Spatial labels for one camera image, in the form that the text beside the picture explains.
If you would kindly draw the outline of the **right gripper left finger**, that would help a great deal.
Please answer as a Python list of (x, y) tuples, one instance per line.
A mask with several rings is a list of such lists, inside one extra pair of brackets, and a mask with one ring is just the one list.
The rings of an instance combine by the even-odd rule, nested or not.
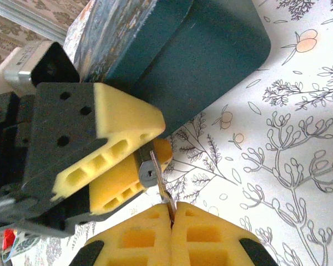
[(69, 266), (171, 266), (167, 205), (156, 204), (88, 239)]

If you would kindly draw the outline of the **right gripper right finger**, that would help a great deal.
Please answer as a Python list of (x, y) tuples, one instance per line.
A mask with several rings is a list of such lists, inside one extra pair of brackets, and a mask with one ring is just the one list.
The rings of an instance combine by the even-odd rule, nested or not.
[(171, 266), (278, 266), (253, 233), (190, 203), (176, 204)]

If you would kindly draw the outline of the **starry night tin box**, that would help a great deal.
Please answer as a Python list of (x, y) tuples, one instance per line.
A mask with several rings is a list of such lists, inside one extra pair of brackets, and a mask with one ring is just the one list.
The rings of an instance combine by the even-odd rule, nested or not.
[(168, 136), (255, 72), (271, 42), (253, 0), (93, 0), (66, 47), (84, 82), (158, 107)]

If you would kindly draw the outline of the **floral tablecloth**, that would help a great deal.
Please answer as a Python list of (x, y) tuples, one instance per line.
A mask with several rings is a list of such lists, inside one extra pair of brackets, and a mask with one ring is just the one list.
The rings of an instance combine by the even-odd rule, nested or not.
[(166, 136), (166, 184), (279, 266), (333, 266), (333, 0), (253, 0), (266, 61)]

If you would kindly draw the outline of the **aluminium frame post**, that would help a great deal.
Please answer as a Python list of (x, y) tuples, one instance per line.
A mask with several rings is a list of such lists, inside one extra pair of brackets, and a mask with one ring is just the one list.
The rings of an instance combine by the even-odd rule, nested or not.
[(67, 31), (53, 22), (16, 3), (14, 0), (0, 0), (0, 16), (9, 19), (43, 37), (63, 45)]

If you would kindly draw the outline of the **small metal key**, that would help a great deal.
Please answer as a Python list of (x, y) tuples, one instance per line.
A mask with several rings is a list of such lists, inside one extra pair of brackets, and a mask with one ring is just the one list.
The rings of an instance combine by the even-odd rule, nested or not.
[(157, 157), (154, 154), (154, 151), (150, 151), (150, 157), (152, 159), (154, 168), (155, 168), (155, 174), (157, 177), (157, 184), (158, 184), (158, 189), (159, 189), (159, 194), (162, 199), (162, 201), (166, 204), (169, 212), (169, 217), (170, 217), (170, 222), (171, 224), (174, 224), (175, 221), (175, 214), (176, 214), (176, 205), (175, 202), (167, 190), (164, 182), (163, 182), (163, 177), (162, 177), (162, 170), (160, 168), (159, 161), (157, 160)]

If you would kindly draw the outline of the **red snack packet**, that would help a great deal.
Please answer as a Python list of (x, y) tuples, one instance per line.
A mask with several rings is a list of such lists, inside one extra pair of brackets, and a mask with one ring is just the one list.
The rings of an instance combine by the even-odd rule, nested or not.
[(16, 238), (17, 231), (15, 229), (5, 229), (3, 232), (3, 243), (2, 243), (2, 249), (6, 250), (10, 248)]

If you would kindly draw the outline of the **patterned bowl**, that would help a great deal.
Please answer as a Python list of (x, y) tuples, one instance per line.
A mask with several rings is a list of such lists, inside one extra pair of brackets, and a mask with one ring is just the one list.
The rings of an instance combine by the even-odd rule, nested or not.
[(3, 263), (9, 263), (11, 262), (11, 259), (19, 254), (22, 254), (32, 247), (34, 247), (40, 240), (40, 236), (35, 234), (30, 234), (24, 231), (17, 231), (17, 235), (15, 238), (15, 241), (13, 245), (1, 252), (1, 257), (3, 260)]

